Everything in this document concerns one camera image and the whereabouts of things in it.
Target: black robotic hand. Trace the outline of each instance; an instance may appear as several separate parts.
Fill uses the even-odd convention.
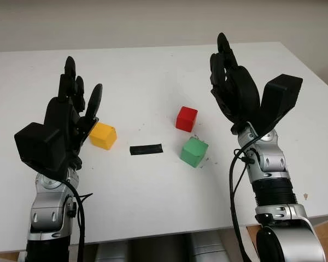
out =
[[[253,78],[237,64],[223,33],[218,36],[218,51],[210,57],[211,92],[221,111],[234,124],[232,133],[238,134],[247,122],[258,134],[267,133],[295,106],[302,79],[285,74],[274,78],[266,84],[260,104]]]
[[[58,96],[49,102],[44,124],[30,123],[15,134],[21,160],[36,172],[58,181],[66,178],[68,167],[81,168],[80,148],[98,122],[102,85],[95,86],[86,114],[80,116],[85,109],[84,82],[80,76],[75,79],[75,75],[75,62],[69,56]]]

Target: green cube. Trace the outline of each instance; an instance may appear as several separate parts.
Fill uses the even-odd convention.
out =
[[[182,148],[180,158],[196,168],[206,154],[207,148],[208,144],[203,141],[196,138],[190,138]]]

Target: red cube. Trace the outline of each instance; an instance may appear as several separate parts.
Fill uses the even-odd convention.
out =
[[[176,128],[191,132],[196,122],[198,110],[183,106],[176,119]]]

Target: black cylindrical segment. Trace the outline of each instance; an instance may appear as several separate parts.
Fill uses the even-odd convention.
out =
[[[282,247],[274,232],[264,227],[256,234],[257,253],[260,262],[284,262]]]
[[[266,178],[252,183],[258,206],[297,204],[288,178]]]
[[[27,243],[25,262],[68,262],[70,236]]]

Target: cable clip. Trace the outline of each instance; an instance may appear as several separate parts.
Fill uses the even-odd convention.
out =
[[[245,164],[254,164],[255,161],[252,158],[249,157],[241,157],[241,160],[245,162]]]

